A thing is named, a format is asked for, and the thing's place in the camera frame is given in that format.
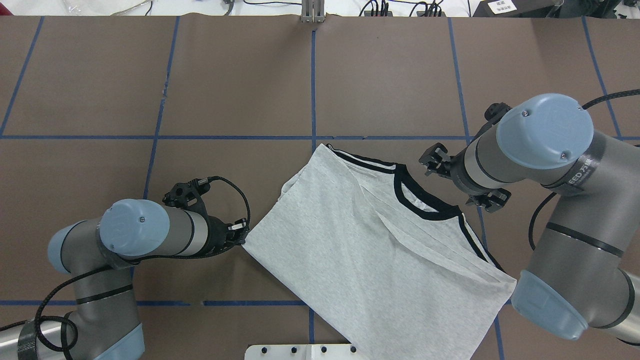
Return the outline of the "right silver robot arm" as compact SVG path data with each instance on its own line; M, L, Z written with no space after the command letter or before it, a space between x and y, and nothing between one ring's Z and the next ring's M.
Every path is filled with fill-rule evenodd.
M576 341L588 328L639 347L639 277L621 268L639 229L639 148L595 129L589 108L637 96L618 91L580 104L544 93L511 107L490 105L486 123L456 155L437 143L419 158L426 175L450 180L468 203L496 212L506 187L530 180L558 198L510 296L524 318Z

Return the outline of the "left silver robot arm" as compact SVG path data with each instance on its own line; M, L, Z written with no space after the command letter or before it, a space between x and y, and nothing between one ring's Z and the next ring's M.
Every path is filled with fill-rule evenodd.
M176 183L161 203L123 199L102 216L57 231L47 256L70 276L39 303L33 317L1 328L3 360L139 360L146 351L131 269L155 259L199 260L245 243L251 210L224 222L202 196L220 176Z

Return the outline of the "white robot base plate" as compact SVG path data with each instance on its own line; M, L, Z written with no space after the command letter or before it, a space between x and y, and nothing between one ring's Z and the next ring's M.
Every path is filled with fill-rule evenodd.
M365 360L352 344L256 344L249 346L245 360Z

